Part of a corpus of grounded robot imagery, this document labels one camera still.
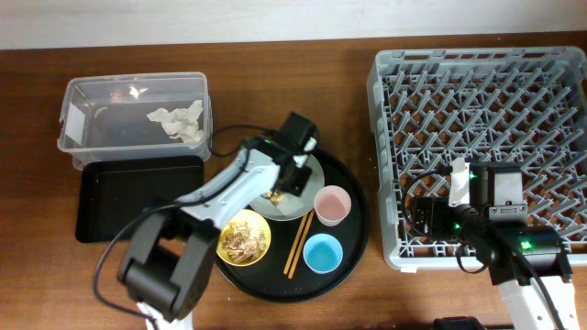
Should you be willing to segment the yellow bowl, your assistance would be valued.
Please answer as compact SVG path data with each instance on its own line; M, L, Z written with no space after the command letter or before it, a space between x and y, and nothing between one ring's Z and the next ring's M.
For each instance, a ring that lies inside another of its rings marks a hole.
M255 261L252 261L250 263L245 263L243 265L238 265L238 264L235 264L235 263L231 262L227 258L226 252L221 248L221 241L224 238L224 236L226 235L228 226L230 224L234 224L234 223L237 223L237 222L247 222L247 223L249 223L250 226L253 226L253 227L256 226L256 227L261 228L265 232L265 234L266 234L266 236L268 238L268 243L269 243L269 246L268 246L267 250L263 253L263 255L260 258L258 258ZM251 211L251 210L248 210L248 209L244 209L244 210L239 211L228 222L228 224L222 229L222 231L220 233L220 238L219 238L219 241L218 241L218 245L217 245L217 248L216 248L216 253L228 265L236 266L236 267L247 267L247 266L250 266L250 265L258 262L259 260L261 260L265 256L265 254L268 252L269 247L270 247L270 244L271 244L271 230L270 230L269 224L267 223L267 221L265 220L265 218L262 217L260 214L254 212L254 211Z

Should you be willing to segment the white tissue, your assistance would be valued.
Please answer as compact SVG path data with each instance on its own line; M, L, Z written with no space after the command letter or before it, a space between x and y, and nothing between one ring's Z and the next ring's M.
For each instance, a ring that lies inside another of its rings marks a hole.
M151 122L161 124L162 129L171 139L180 139L183 143L201 142L204 130L200 128L199 118L204 112L201 100L194 101L187 108L168 111L159 108L147 114Z

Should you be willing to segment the food scraps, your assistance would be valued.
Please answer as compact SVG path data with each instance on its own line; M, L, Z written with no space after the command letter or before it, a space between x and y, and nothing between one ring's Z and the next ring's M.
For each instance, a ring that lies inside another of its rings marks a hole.
M238 265L259 259L269 246L265 232L247 222L237 222L228 226L221 241L221 248L227 258Z

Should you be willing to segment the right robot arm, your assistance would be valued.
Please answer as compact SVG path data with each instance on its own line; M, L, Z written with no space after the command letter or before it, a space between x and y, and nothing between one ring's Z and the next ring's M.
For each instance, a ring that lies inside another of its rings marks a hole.
M516 329L578 329L575 288L567 253L558 233L532 227L510 214L503 222L490 219L495 206L477 209L449 206L446 198L416 197L409 209L416 229L435 240L455 238L455 255L463 268L465 248L473 248L488 270L493 286Z

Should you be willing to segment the gold foil wrapper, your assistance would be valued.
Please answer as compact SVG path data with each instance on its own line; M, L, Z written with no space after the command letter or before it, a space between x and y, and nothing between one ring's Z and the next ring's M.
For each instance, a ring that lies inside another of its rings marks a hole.
M275 206L279 205L285 199L285 197L286 193L281 191L269 191L262 195L262 198L268 200Z

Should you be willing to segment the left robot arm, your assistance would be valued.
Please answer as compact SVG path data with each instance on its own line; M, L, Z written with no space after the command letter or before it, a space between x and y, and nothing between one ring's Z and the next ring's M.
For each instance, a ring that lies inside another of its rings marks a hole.
M148 328L176 327L191 314L209 282L222 229L256 198L295 182L317 143L313 136L246 139L214 179L129 224L134 232L117 279Z

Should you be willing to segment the pink cup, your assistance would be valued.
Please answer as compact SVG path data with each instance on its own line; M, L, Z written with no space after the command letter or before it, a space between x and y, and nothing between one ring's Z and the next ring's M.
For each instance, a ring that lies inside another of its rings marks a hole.
M325 186L314 199L316 216L325 226L337 226L349 215L351 207L349 193L336 185Z

